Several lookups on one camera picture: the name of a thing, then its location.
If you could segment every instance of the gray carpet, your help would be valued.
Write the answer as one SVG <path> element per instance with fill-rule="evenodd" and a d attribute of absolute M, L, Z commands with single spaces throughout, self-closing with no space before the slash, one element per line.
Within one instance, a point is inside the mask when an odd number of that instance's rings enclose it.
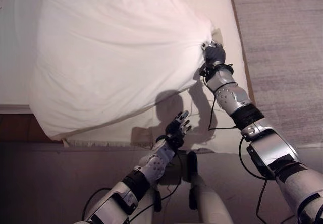
<path fill-rule="evenodd" d="M 258 108 L 295 146 L 322 143 L 323 0 L 234 0 Z"/>

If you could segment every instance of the bed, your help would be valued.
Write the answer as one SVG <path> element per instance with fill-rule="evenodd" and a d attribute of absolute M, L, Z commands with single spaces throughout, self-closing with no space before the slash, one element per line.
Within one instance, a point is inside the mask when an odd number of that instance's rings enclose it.
<path fill-rule="evenodd" d="M 227 63 L 233 63 L 234 77 L 239 85 L 248 89 L 239 33 L 231 0 L 180 0 L 194 11 L 204 14 L 216 25 L 216 39 L 223 40 Z M 39 27 L 34 18 L 39 17 L 42 0 L 0 0 L 5 16 L 0 16 L 0 105 L 2 113 L 29 112 L 29 82 L 32 78 L 39 43 Z M 199 78 L 183 87 L 158 92 L 154 104 L 114 121 L 98 122 L 91 126 L 73 128 L 51 135 L 64 139 L 68 146 L 141 146 L 150 148 L 154 139 L 163 133 L 168 122 L 187 109 L 194 130 L 186 136 L 187 149 L 207 148 L 215 152 L 236 152 L 237 130 L 208 131 L 213 96 Z M 41 115 L 34 110 L 42 124 Z M 233 126 L 232 120 L 216 106 L 212 126 Z"/>

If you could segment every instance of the pillow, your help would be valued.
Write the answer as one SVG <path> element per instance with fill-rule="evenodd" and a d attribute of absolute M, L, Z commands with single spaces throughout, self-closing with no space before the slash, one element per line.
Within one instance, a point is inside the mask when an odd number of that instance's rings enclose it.
<path fill-rule="evenodd" d="M 195 81 L 212 24 L 180 0 L 43 0 L 30 107 L 54 140 Z"/>

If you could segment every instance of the wire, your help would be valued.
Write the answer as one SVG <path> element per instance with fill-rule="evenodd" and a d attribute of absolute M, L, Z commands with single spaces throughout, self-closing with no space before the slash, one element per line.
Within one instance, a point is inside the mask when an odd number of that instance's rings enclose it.
<path fill-rule="evenodd" d="M 286 218 L 285 220 L 283 220 L 283 221 L 281 222 L 281 224 L 284 224 L 284 223 L 285 223 L 285 222 L 287 222 L 288 220 L 292 219 L 294 216 L 295 216 L 295 215 L 292 215 L 292 216 L 290 216 L 290 217 Z"/>
<path fill-rule="evenodd" d="M 208 131 L 211 131 L 211 130 L 228 130 L 228 129 L 235 129 L 235 128 L 237 128 L 236 126 L 233 126 L 233 127 L 215 127 L 215 128 L 211 128 L 212 119 L 213 119 L 213 111 L 214 111 L 214 105 L 215 105 L 215 103 L 216 103 L 216 97 L 214 96 L 213 105 L 212 105 L 211 114 L 210 114 L 210 122 L 208 124 L 207 130 Z"/>
<path fill-rule="evenodd" d="M 234 126 L 234 127 L 216 127 L 216 128 L 209 128 L 208 131 L 211 131 L 211 130 L 228 130 L 228 129 L 236 129 L 237 127 Z"/>
<path fill-rule="evenodd" d="M 259 195 L 259 199 L 258 199 L 258 204 L 257 204 L 257 208 L 256 208 L 256 216 L 258 217 L 259 220 L 262 221 L 262 223 L 266 224 L 266 222 L 259 216 L 259 209 L 260 209 L 260 205 L 261 205 L 261 200 L 262 200 L 262 195 L 263 195 L 263 192 L 266 188 L 266 185 L 267 185 L 267 181 L 268 179 L 267 178 L 264 178 L 264 177 L 261 177 L 261 176 L 258 176 L 256 174 L 254 174 L 253 172 L 251 172 L 247 167 L 246 165 L 243 163 L 242 161 L 242 156 L 241 156 L 241 145 L 242 145 L 242 142 L 244 140 L 244 137 L 241 138 L 241 141 L 240 141 L 240 144 L 239 144 L 239 159 L 240 159 L 240 162 L 242 164 L 242 166 L 244 167 L 244 169 L 250 173 L 252 176 L 258 178 L 258 179 L 261 179 L 261 180 L 264 180 L 264 183 L 263 183 L 263 187 L 261 189 L 261 192 L 260 192 L 260 195 Z"/>
<path fill-rule="evenodd" d="M 244 167 L 244 169 L 245 169 L 248 173 L 250 173 L 252 176 L 254 176 L 254 177 L 258 178 L 258 179 L 261 179 L 261 180 L 267 180 L 267 178 L 264 178 L 264 177 L 258 176 L 258 175 L 256 175 L 256 174 L 254 174 L 253 172 L 251 172 L 251 171 L 246 167 L 246 165 L 243 163 L 243 161 L 242 161 L 242 156 L 241 156 L 241 145 L 242 145 L 243 140 L 244 140 L 244 137 L 242 137 L 242 138 L 241 138 L 241 141 L 240 141 L 240 144 L 239 144 L 239 159 L 240 159 L 240 162 L 241 162 L 242 166 L 243 166 L 243 167 Z"/>
<path fill-rule="evenodd" d="M 82 212 L 82 221 L 85 221 L 85 212 L 86 212 L 86 209 L 87 209 L 87 206 L 89 205 L 90 201 L 92 200 L 92 198 L 99 192 L 103 191 L 103 190 L 111 190 L 111 188 L 101 188 L 101 189 L 98 189 L 97 191 L 95 191 L 91 196 L 90 198 L 87 200 L 87 202 L 85 203 L 85 206 L 83 208 L 83 212 Z"/>
<path fill-rule="evenodd" d="M 161 199 L 161 201 L 163 201 L 163 200 L 165 200 L 165 199 L 167 199 L 168 197 L 170 197 L 170 196 L 172 196 L 174 193 L 175 193 L 175 191 L 177 190 L 177 188 L 179 187 L 179 185 L 180 185 L 180 183 L 181 183 L 181 180 L 182 180 L 182 171 L 183 171 L 183 164 L 182 164 L 182 161 L 181 161 L 181 159 L 180 159 L 180 157 L 179 157 L 179 155 L 177 154 L 177 157 L 178 157 L 178 160 L 179 160 L 179 162 L 180 162 L 180 165 L 181 165 L 181 173 L 180 173 L 180 177 L 179 177 L 179 179 L 178 179 L 178 183 L 177 183 L 177 186 L 175 187 L 175 189 L 170 193 L 170 194 L 168 194 L 167 196 L 165 196 L 165 197 L 163 197 L 162 199 Z M 138 214 L 136 214 L 129 222 L 132 222 L 135 218 L 137 218 L 140 214 L 142 214 L 143 212 L 145 212 L 146 210 L 148 210 L 149 208 L 151 208 L 152 206 L 154 206 L 155 205 L 155 203 L 152 203 L 151 205 L 149 205 L 149 206 L 147 206 L 146 208 L 144 208 L 142 211 L 140 211 Z"/>
<path fill-rule="evenodd" d="M 262 195 L 263 195 L 263 192 L 266 188 L 266 185 L 267 185 L 267 180 L 264 181 L 263 183 L 263 187 L 261 189 L 261 192 L 260 192 L 260 195 L 259 195 L 259 199 L 258 199 L 258 204 L 257 204 L 257 209 L 256 209 L 256 216 L 258 217 L 259 220 L 262 221 L 262 223 L 264 224 L 267 224 L 267 222 L 265 222 L 260 216 L 259 216 L 259 209 L 260 209 L 260 205 L 261 205 L 261 199 L 262 199 Z"/>
<path fill-rule="evenodd" d="M 212 124 L 213 110 L 214 110 L 215 103 L 216 103 L 216 97 L 214 96 L 213 105 L 212 105 L 212 109 L 211 109 L 211 115 L 210 115 L 210 123 L 208 124 L 208 130 L 210 130 L 210 127 Z"/>

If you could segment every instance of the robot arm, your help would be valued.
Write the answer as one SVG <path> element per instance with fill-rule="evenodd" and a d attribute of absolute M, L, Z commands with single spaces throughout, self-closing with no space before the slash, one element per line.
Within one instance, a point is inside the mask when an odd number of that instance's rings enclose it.
<path fill-rule="evenodd" d="M 86 222 L 92 224 L 129 223 L 128 216 L 137 208 L 150 186 L 161 178 L 166 165 L 184 143 L 183 137 L 191 126 L 185 121 L 188 112 L 179 113 L 166 127 L 165 135 L 158 137 L 152 152 L 144 157 L 140 166 L 118 182 L 89 212 Z"/>
<path fill-rule="evenodd" d="M 323 175 L 303 165 L 294 148 L 252 104 L 225 64 L 225 51 L 215 42 L 202 46 L 205 63 L 200 75 L 218 105 L 250 142 L 247 151 L 259 172 L 276 180 L 299 223 L 323 223 Z"/>

